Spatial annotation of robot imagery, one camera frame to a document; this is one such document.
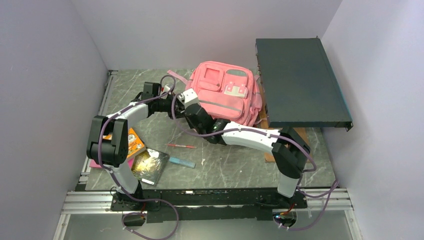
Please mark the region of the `pink student backpack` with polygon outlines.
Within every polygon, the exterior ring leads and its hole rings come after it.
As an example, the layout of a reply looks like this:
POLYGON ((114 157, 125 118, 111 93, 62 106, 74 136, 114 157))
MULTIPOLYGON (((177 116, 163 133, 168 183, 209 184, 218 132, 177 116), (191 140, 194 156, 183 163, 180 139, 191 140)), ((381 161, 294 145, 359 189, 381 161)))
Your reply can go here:
POLYGON ((198 65, 189 79, 168 70, 168 74, 196 92, 200 105, 214 119, 228 119, 252 127, 259 123, 263 101, 258 75, 245 67, 217 61, 198 65))

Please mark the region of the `orange book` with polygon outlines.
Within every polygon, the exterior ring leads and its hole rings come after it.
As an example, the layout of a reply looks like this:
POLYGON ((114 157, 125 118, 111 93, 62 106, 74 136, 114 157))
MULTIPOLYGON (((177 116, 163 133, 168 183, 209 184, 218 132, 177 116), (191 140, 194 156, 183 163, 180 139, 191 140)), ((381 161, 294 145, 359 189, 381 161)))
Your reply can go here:
POLYGON ((127 160, 133 159, 137 154, 145 151, 147 148, 133 128, 128 130, 128 153, 127 160))

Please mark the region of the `pink book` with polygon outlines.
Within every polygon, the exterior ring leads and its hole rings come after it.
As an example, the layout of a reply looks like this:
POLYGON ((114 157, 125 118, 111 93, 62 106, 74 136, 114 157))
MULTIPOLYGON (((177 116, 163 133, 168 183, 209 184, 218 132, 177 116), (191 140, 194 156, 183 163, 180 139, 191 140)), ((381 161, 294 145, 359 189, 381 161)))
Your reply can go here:
MULTIPOLYGON (((126 160, 126 162, 128 163, 128 166, 130 167, 130 168, 132 168, 132 166, 133 166, 133 164, 134 164, 134 160, 135 160, 135 158, 133 157, 133 158, 128 158, 127 160, 126 160)), ((90 168, 101 168, 101 166, 99 165, 99 164, 97 164, 93 159, 91 159, 90 160, 90 162, 89 162, 89 167, 90 168)))

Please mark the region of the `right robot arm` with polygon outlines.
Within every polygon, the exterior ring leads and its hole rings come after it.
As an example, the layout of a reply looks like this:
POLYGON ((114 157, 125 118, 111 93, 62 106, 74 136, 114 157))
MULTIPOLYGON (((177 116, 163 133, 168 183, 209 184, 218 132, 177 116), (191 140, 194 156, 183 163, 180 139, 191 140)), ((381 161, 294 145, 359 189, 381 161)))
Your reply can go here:
POLYGON ((293 129, 260 129, 223 118, 212 118, 199 104, 185 108, 184 116, 194 135, 211 144, 237 145, 271 154, 279 170, 276 203, 287 208, 295 201, 295 191, 311 159, 308 144, 293 129))

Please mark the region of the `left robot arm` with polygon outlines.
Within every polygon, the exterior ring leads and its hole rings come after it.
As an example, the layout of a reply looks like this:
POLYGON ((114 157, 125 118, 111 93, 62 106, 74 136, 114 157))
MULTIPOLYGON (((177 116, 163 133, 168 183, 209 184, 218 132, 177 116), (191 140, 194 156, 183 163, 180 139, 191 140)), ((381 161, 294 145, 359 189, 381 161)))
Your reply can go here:
POLYGON ((124 196, 124 204, 131 210, 144 203, 142 184, 133 175, 127 163, 130 128, 155 113, 177 112, 180 106, 171 106, 176 83, 162 85, 145 82, 143 90, 121 110, 109 115, 96 115, 91 122, 86 155, 94 160, 113 179, 116 190, 124 196))

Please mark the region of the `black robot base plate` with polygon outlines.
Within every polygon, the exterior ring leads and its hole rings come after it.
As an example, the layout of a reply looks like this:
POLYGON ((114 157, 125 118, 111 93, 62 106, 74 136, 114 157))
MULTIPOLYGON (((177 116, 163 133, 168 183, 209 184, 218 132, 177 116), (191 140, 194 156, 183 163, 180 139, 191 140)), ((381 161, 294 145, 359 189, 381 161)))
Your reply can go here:
POLYGON ((256 219, 271 221, 273 214, 295 212, 308 207, 306 197, 295 193, 285 197, 275 187, 145 189, 146 203, 113 194, 111 212, 145 211, 148 223, 181 221, 256 219))

